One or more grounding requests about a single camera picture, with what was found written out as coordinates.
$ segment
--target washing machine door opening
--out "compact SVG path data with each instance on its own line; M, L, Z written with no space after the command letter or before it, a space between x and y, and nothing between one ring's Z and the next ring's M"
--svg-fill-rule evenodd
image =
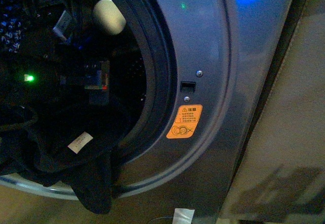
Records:
M100 139L87 154L71 149L78 163L111 150L118 167L147 150L166 126L176 90L161 16L144 0L18 2L9 18L24 26L14 33L19 42L13 50L9 37L0 47L9 84L1 102L37 114L53 157L78 135Z

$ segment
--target wire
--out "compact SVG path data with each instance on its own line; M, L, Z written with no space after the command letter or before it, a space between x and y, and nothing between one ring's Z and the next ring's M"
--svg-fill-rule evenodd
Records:
M163 217L157 217L154 219L151 219L150 221L147 222L147 224L150 224L151 222L155 221L155 220L161 220L161 219L173 219L173 216L163 216Z

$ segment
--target green led light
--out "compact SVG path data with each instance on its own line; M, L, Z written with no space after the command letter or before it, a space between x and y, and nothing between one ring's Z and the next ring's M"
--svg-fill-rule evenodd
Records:
M24 75L24 81L25 82L33 82L35 80L34 76L25 74Z
M186 4L185 3L181 3L181 8L183 9L183 10L185 10L186 9Z

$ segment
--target washing machine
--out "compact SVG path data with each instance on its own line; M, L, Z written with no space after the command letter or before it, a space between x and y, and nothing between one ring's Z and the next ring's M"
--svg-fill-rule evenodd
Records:
M83 20L100 1L79 3ZM132 46L110 48L117 57L110 71L120 86L115 94L136 111L132 128L112 152L113 206L126 213L119 223L170 221L175 208L183 208L194 210L192 223L213 224L291 0L109 1L133 36L110 35L91 49L129 39L137 54L125 54ZM141 74L144 80L131 79ZM65 184L44 187L17 174L0 180L29 193L77 200Z

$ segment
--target white round object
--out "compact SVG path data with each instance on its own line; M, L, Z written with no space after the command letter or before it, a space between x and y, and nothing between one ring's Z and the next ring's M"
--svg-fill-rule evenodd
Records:
M112 0L99 1L93 9L93 18L110 35L119 34L126 25L126 19Z

